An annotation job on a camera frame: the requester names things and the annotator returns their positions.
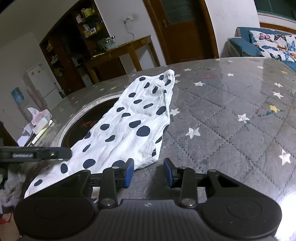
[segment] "white refrigerator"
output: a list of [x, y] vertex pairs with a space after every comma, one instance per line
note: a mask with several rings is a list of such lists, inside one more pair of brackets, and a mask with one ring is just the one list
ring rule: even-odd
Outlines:
[[62, 97], [56, 89], [54, 82], [50, 79], [48, 73], [44, 69], [43, 64], [38, 64], [27, 70], [26, 75], [29, 77], [34, 87], [31, 83], [26, 84], [31, 86], [33, 92], [38, 92], [37, 97], [42, 98], [42, 100], [46, 102], [49, 111], [62, 101]]

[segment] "blue gripper pad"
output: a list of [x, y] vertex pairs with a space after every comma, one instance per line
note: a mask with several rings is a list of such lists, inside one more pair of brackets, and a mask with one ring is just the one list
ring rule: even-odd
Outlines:
[[168, 182], [168, 186], [172, 187], [173, 186], [172, 170], [171, 170], [169, 164], [167, 163], [166, 159], [163, 160], [163, 169], [164, 169], [164, 173], [165, 173], [165, 178]]
[[126, 177], [124, 179], [124, 185], [129, 187], [133, 178], [134, 162], [132, 158], [129, 158], [123, 168], [126, 169]]

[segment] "window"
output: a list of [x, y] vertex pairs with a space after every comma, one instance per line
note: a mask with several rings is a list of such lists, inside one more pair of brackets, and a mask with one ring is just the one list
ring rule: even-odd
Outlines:
[[254, 0], [257, 11], [296, 20], [295, 0]]

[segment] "door handle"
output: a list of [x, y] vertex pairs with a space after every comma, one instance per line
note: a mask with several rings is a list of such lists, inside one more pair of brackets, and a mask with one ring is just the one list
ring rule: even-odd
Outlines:
[[165, 28], [168, 27], [168, 22], [166, 20], [163, 20], [163, 25], [165, 26]]

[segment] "yellow star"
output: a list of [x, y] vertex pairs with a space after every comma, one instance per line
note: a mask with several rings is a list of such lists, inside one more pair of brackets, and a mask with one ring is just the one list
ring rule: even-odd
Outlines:
[[279, 111], [279, 109], [276, 108], [274, 105], [270, 105], [269, 108], [270, 108], [271, 110], [273, 110], [275, 113], [277, 113], [277, 112]]

